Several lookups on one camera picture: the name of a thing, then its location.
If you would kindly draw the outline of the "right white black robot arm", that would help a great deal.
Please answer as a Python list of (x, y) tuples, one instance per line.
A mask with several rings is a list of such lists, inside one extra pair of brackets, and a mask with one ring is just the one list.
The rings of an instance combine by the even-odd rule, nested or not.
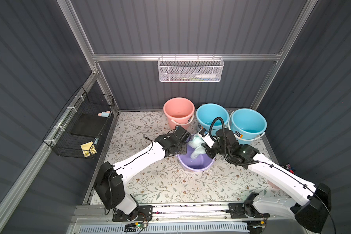
[(207, 156), (220, 154), (225, 161), (252, 171), (283, 190), (289, 199), (275, 199), (252, 192), (240, 212), (248, 218), (274, 214), (296, 220), (305, 229), (321, 233), (331, 217), (331, 190), (323, 183), (315, 185), (277, 165), (249, 144), (240, 144), (234, 133), (225, 126), (212, 134), (212, 128), (202, 128), (198, 136)]

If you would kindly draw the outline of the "purple plastic bucket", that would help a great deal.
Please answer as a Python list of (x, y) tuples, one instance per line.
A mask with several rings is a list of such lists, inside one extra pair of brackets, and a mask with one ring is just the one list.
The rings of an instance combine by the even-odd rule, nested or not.
[(205, 171), (209, 169), (213, 163), (214, 159), (210, 158), (207, 154), (199, 155), (195, 160), (190, 158), (191, 153), (194, 149), (190, 146), (187, 146), (187, 154), (186, 155), (177, 155), (179, 162), (182, 166), (189, 171)]

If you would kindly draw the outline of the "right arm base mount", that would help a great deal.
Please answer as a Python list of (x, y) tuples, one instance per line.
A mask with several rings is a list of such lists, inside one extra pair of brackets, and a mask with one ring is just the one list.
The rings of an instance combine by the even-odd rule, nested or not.
[(245, 205), (243, 202), (229, 203), (225, 211), (231, 215), (232, 219), (236, 218), (269, 218), (268, 213), (259, 213), (252, 205)]

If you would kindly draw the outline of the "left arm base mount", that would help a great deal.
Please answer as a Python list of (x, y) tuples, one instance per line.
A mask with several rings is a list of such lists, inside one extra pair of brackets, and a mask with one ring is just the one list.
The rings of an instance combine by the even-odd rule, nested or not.
[(126, 222), (126, 221), (132, 221), (132, 222), (142, 222), (142, 221), (148, 221), (149, 218), (153, 214), (153, 206), (152, 205), (143, 205), (137, 207), (132, 213), (130, 214), (125, 214), (123, 211), (115, 208), (113, 210), (113, 222)]

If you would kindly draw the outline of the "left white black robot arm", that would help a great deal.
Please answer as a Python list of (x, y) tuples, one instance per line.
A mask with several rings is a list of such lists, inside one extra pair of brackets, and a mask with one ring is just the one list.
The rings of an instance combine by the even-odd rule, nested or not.
[(191, 134), (177, 125), (170, 132), (150, 140), (150, 145), (133, 156), (111, 164), (103, 163), (98, 171), (93, 188), (108, 211), (118, 210), (129, 221), (140, 214), (140, 205), (125, 192), (126, 184), (142, 170), (166, 157), (179, 154)]

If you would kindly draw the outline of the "teal plastic bucket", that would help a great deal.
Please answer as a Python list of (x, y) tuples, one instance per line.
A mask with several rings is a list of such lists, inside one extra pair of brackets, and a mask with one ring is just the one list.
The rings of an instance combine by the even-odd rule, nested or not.
[(197, 109), (196, 117), (198, 120), (198, 132), (202, 128), (209, 130), (213, 120), (217, 117), (221, 117), (223, 119), (225, 126), (227, 126), (229, 120), (227, 110), (224, 107), (214, 103), (207, 103), (200, 106)]
[(229, 116), (229, 129), (241, 145), (262, 138), (267, 129), (266, 119), (252, 109), (237, 109)]

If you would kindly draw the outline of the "mint green microfiber cloth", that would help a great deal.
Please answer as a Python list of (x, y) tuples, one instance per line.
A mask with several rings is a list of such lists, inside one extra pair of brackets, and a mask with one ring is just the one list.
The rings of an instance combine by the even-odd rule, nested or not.
[(195, 134), (188, 141), (188, 146), (192, 147), (194, 151), (191, 153), (190, 158), (195, 160), (199, 155), (206, 154), (205, 148), (202, 146), (205, 141), (198, 135)]

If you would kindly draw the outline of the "pink plastic bucket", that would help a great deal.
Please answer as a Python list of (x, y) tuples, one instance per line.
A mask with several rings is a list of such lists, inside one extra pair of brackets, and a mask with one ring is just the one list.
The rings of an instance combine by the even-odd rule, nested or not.
[(186, 98), (175, 97), (165, 102), (163, 111), (170, 129), (181, 126), (188, 130), (194, 119), (195, 106)]

